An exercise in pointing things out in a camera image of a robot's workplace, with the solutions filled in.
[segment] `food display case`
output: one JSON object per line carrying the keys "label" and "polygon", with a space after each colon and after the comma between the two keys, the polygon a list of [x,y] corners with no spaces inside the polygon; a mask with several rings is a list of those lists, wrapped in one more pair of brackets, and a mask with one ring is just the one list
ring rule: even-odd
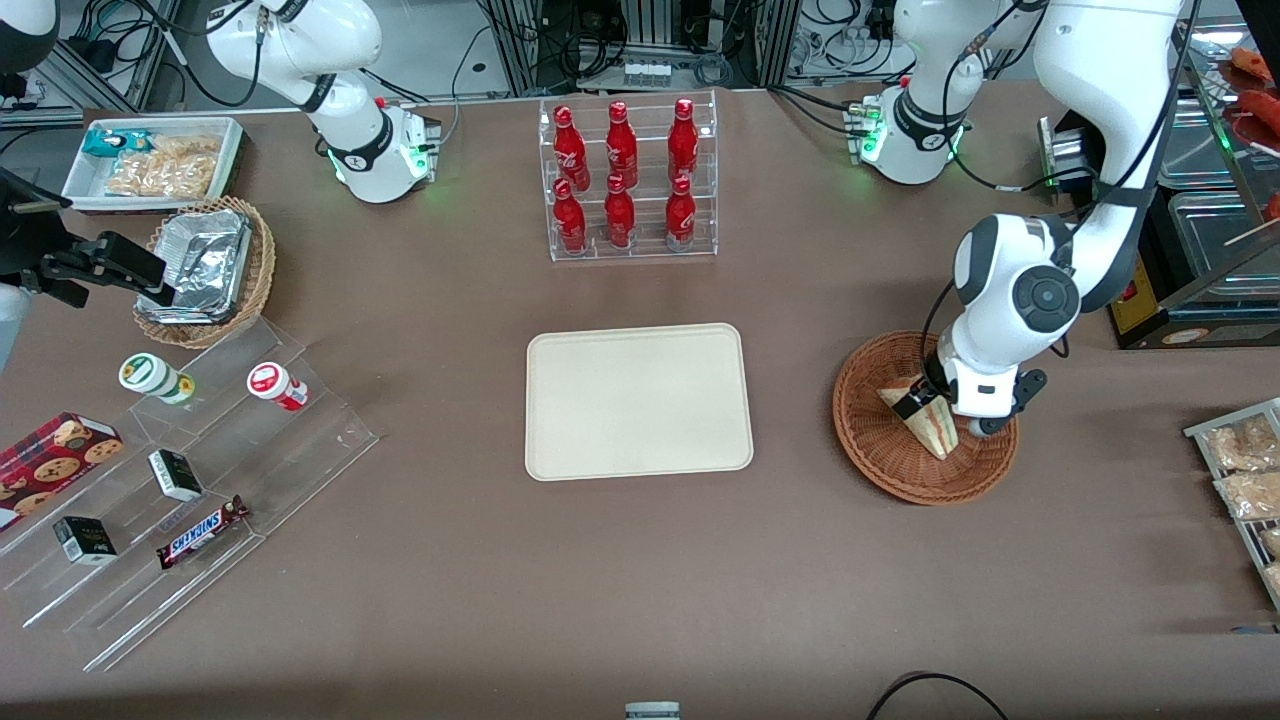
{"label": "food display case", "polygon": [[1129,350],[1280,345],[1280,136],[1239,105],[1267,83],[1231,63],[1256,50],[1239,18],[1202,18],[1147,211],[1133,283],[1111,304]]}

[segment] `snickers bar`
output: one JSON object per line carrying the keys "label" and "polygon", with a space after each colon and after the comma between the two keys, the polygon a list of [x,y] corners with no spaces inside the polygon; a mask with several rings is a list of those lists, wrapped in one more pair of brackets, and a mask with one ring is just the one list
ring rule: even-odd
{"label": "snickers bar", "polygon": [[173,568],[183,556],[200,550],[209,541],[214,539],[214,536],[232,527],[232,523],[246,515],[248,515],[248,507],[244,507],[244,502],[237,495],[230,502],[223,503],[216,512],[197,523],[195,528],[182,533],[168,546],[157,550],[156,556],[160,557],[160,568],[163,570]]}

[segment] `sausage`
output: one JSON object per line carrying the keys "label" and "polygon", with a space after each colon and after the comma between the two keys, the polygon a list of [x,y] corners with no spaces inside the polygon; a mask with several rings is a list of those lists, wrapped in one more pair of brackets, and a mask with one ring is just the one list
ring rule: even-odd
{"label": "sausage", "polygon": [[1231,64],[1261,81],[1271,82],[1271,68],[1267,67],[1267,61],[1262,59],[1262,55],[1258,55],[1253,50],[1233,47]]}
{"label": "sausage", "polygon": [[1271,132],[1280,135],[1280,99],[1261,90],[1245,90],[1240,92],[1239,105],[1242,110],[1266,123]]}

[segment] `white bottle with green cap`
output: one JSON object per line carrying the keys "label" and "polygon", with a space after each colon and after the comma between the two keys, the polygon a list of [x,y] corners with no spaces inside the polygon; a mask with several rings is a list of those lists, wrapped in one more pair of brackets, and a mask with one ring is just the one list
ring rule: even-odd
{"label": "white bottle with green cap", "polygon": [[174,370],[150,352],[138,352],[120,365],[120,384],[169,405],[186,402],[196,392],[196,380],[191,375]]}

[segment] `small black box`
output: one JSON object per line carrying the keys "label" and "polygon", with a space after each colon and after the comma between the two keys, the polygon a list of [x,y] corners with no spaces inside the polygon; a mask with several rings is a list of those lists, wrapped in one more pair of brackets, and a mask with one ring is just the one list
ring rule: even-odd
{"label": "small black box", "polygon": [[115,560],[115,547],[100,520],[68,515],[54,523],[54,534],[72,562],[106,565]]}
{"label": "small black box", "polygon": [[156,477],[156,482],[160,483],[160,492],[182,502],[191,502],[200,498],[204,491],[200,487],[200,480],[196,479],[196,473],[191,470],[191,462],[187,462],[186,456],[161,448],[152,452],[147,460],[151,462],[151,473]]}

